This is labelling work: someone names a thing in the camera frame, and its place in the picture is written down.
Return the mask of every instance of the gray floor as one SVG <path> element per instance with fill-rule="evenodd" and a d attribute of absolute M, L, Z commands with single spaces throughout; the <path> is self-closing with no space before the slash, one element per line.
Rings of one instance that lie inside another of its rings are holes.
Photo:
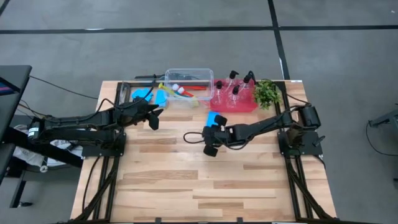
<path fill-rule="evenodd" d="M 398 24 L 397 1 L 274 1 L 281 26 Z M 0 29 L 270 24 L 265 0 L 11 0 L 0 18 Z M 397 108 L 398 30 L 281 33 L 290 76 L 304 80 L 322 120 L 319 132 L 326 135 L 323 149 L 338 216 L 396 223 L 398 189 L 392 178 L 398 177 L 398 157 L 375 153 L 364 128 L 367 120 Z M 208 67 L 217 77 L 234 69 L 282 78 L 271 31 L 0 35 L 0 63 L 30 64 L 33 76 L 91 96 L 98 94 L 102 80 L 130 80 L 175 67 Z M 90 113 L 96 104 L 36 80 L 23 99 L 55 116 Z M 371 129 L 369 135 L 379 150 L 398 154 L 388 126 Z M 51 182 L 53 177 L 46 176 L 28 184 L 23 199 L 35 203 L 31 208 L 8 209 L 16 182 L 3 183 L 0 222 L 65 221 L 78 172 L 63 172 L 62 180 Z"/>

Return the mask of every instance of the artificial plant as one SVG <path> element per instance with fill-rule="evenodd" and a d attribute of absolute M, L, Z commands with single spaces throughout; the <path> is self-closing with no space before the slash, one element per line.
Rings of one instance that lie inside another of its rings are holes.
<path fill-rule="evenodd" d="M 259 81 L 254 89 L 254 99 L 260 108 L 266 110 L 272 104 L 280 102 L 276 84 L 271 80 Z"/>

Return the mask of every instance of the wooden tabletop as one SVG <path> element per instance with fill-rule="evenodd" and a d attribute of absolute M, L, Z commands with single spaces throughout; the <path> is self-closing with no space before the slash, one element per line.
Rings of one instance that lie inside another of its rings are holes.
<path fill-rule="evenodd" d="M 114 100 L 117 81 L 105 81 L 99 94 Z M 286 81 L 287 93 L 307 100 L 302 82 Z M 290 105 L 302 104 L 289 99 Z M 204 155 L 204 144 L 187 144 L 187 131 L 201 132 L 208 109 L 183 109 L 173 104 L 160 115 L 159 129 L 148 123 L 126 128 L 127 144 L 120 159 L 112 222 L 234 222 L 292 221 L 294 213 L 284 158 L 276 131 L 257 136 L 244 149 L 224 146 L 216 157 Z M 227 124 L 254 123 L 275 116 L 275 108 L 252 113 L 222 113 Z M 85 159 L 71 218 L 81 213 L 82 197 L 95 158 Z M 309 191 L 331 216 L 335 208 L 323 165 L 313 156 L 302 156 Z M 102 158 L 91 177 L 86 205 L 97 191 Z M 305 216 L 302 195 L 300 209 Z M 104 217 L 103 197 L 100 218 Z"/>

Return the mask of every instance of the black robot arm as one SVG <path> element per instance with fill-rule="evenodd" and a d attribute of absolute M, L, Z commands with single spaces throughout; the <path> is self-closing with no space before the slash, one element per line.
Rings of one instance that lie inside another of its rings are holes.
<path fill-rule="evenodd" d="M 292 119 L 293 111 L 298 111 L 298 122 Z M 224 145 L 229 149 L 239 150 L 257 135 L 280 128 L 290 128 L 287 131 L 290 145 L 298 146 L 300 137 L 306 131 L 314 131 L 321 125 L 315 107 L 310 105 L 293 106 L 280 115 L 253 124 L 225 126 L 227 119 L 220 115 L 215 117 L 215 123 L 218 125 L 206 126 L 202 131 L 202 137 L 206 144 L 203 152 L 213 157 L 217 155 L 217 147 Z"/>
<path fill-rule="evenodd" d="M 158 116 L 163 112 L 155 110 L 158 107 L 139 98 L 88 116 L 34 118 L 28 139 L 32 144 L 75 140 L 83 146 L 82 156 L 120 156 L 126 140 L 123 128 L 148 120 L 153 130 L 158 129 Z"/>

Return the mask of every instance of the black spray nozzle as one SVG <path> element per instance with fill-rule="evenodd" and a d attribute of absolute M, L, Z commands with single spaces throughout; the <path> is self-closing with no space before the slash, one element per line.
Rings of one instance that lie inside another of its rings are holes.
<path fill-rule="evenodd" d="M 257 81 L 256 81 L 256 78 L 254 77 L 254 73 L 253 73 L 253 71 L 249 71 L 249 73 L 248 73 L 248 75 L 247 76 L 250 76 L 252 79 L 253 79 L 253 81 L 254 81 L 254 84 L 257 84 Z"/>
<path fill-rule="evenodd" d="M 222 87 L 223 87 L 223 82 L 220 80 L 220 81 L 217 81 L 216 82 L 216 87 L 217 87 L 217 89 L 221 89 Z"/>
<path fill-rule="evenodd" d="M 231 73 L 229 74 L 229 78 L 234 79 L 236 75 L 239 75 L 239 73 L 232 70 Z"/>
<path fill-rule="evenodd" d="M 251 79 L 251 74 L 247 74 L 244 78 L 243 78 L 243 82 L 248 84 L 250 82 Z"/>
<path fill-rule="evenodd" d="M 237 95 L 239 93 L 239 85 L 235 86 L 234 89 L 232 90 L 232 94 Z"/>

